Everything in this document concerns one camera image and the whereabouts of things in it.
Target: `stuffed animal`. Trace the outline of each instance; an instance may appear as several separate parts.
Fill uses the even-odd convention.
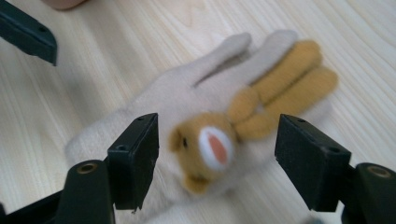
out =
[[[242,89],[224,113],[202,113],[176,126],[169,148],[183,169],[183,186],[205,193],[232,165],[238,144],[264,138],[279,115],[298,115],[329,94],[336,74],[321,66],[319,46],[298,42],[266,76]]]
[[[299,45],[295,45],[296,40],[297,34],[293,31],[275,31],[246,57],[251,42],[249,34],[226,38],[205,56],[164,72],[129,104],[98,120],[73,138],[65,149],[68,163],[72,166],[86,160],[103,160],[106,150],[134,119],[148,113],[158,113],[160,155],[143,209],[134,215],[130,211],[116,210],[117,223],[142,223],[173,205],[195,203],[224,193],[237,185],[243,176],[251,174],[273,158],[275,141],[267,141],[263,137],[269,133],[266,130],[275,128],[276,113],[300,112],[300,109],[295,111],[291,108],[296,105],[308,107],[320,95],[325,95],[314,92],[333,85],[321,80],[320,86],[315,86],[317,82],[314,81],[308,81],[305,86],[302,77],[308,77],[317,69],[303,64],[317,66],[302,55],[296,56],[301,60],[294,61],[294,66],[283,68],[288,73],[296,74],[297,78],[290,79],[293,76],[274,69],[276,64],[279,64],[279,68],[283,63],[290,64],[285,55],[291,52],[293,46],[297,49]],[[245,57],[241,57],[239,63],[227,63],[242,54]],[[262,78],[268,78],[263,87]],[[305,88],[293,88],[296,86],[294,83],[299,82]],[[305,93],[295,94],[299,90],[305,90]],[[288,100],[290,96],[299,102]],[[317,104],[310,109],[307,118],[312,120],[316,115],[322,117],[322,105]],[[256,120],[261,122],[257,128],[250,124],[255,124]],[[216,160],[212,164],[210,160],[213,156],[204,158],[196,141],[202,130],[206,133],[202,135],[205,139],[203,144],[211,146],[207,147],[209,152],[216,153]],[[260,141],[248,140],[256,136],[259,136]],[[168,148],[169,142],[173,143],[172,149]],[[181,153],[182,150],[187,151],[184,146],[191,148],[188,150],[191,154]]]

